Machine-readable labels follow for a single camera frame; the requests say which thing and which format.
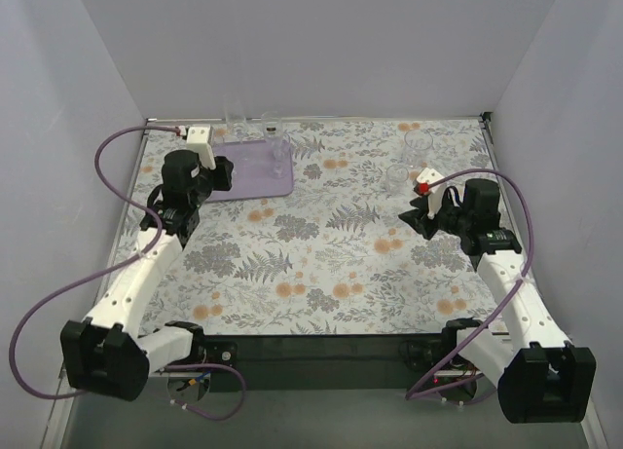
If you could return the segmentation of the clear plain drinking glass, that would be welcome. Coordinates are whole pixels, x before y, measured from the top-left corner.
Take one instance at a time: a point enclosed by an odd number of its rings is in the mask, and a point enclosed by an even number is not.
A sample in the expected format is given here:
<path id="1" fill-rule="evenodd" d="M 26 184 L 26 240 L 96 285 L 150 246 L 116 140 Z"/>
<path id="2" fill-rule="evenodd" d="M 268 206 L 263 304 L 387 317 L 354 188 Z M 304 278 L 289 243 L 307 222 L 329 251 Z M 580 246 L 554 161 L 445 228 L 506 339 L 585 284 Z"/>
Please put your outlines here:
<path id="1" fill-rule="evenodd" d="M 241 102 L 237 99 L 226 101 L 224 113 L 229 136 L 243 143 L 248 135 L 248 127 Z"/>

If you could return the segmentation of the clear wine glass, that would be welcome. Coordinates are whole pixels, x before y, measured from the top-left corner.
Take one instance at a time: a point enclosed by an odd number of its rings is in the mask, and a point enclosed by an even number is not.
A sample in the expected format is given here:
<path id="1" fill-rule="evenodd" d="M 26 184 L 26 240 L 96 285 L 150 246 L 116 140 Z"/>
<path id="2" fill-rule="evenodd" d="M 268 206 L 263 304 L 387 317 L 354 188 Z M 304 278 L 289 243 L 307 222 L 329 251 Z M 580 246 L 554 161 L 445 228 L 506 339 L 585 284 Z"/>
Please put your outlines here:
<path id="1" fill-rule="evenodd" d="M 291 139 L 287 132 L 275 135 L 271 141 L 274 158 L 273 175 L 281 178 L 285 174 L 286 162 L 291 158 Z"/>

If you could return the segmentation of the clear champagne flute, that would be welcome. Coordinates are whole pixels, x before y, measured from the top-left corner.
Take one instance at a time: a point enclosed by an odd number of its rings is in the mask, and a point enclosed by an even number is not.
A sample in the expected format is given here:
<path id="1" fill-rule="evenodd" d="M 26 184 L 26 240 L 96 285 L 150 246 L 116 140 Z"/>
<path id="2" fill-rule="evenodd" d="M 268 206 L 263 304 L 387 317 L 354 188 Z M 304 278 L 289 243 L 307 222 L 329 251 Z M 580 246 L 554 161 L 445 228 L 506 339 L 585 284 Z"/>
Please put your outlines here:
<path id="1" fill-rule="evenodd" d="M 262 115 L 262 132 L 264 139 L 271 146 L 274 158 L 274 175 L 281 178 L 285 169 L 286 142 L 282 120 L 276 112 L 269 111 Z"/>

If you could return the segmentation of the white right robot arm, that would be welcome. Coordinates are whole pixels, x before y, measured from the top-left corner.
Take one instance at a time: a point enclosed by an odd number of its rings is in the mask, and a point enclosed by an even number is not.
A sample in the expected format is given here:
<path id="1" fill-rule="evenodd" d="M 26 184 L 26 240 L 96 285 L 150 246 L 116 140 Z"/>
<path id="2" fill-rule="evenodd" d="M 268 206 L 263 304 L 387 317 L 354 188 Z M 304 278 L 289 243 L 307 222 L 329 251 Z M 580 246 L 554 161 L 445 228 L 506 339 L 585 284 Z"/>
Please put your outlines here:
<path id="1" fill-rule="evenodd" d="M 428 168 L 417 177 L 412 210 L 400 219 L 423 238 L 437 232 L 459 238 L 460 248 L 489 288 L 510 336 L 504 346 L 490 321 L 465 319 L 446 330 L 452 348 L 414 386 L 409 399 L 455 356 L 473 364 L 497 390 L 503 415 L 514 424 L 579 423 L 586 414 L 597 362 L 591 350 L 576 347 L 554 321 L 529 277 L 532 251 L 500 225 L 500 188 L 490 179 L 470 177 L 463 191 Z"/>

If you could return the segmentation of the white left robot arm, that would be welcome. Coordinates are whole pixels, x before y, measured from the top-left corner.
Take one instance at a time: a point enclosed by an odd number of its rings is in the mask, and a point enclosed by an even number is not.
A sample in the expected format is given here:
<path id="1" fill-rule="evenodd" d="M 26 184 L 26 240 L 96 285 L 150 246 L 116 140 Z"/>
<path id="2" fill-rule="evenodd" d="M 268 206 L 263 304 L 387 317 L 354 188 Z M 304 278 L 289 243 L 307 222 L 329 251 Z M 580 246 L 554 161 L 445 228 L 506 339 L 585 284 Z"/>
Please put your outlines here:
<path id="1" fill-rule="evenodd" d="M 61 330 L 72 388 L 133 401 L 151 373 L 203 358 L 198 325 L 173 321 L 147 335 L 139 329 L 166 271 L 199 226 L 202 204 L 213 192 L 231 190 L 233 170 L 224 156 L 205 166 L 191 150 L 165 155 L 162 182 L 147 199 L 133 257 L 86 316 Z"/>

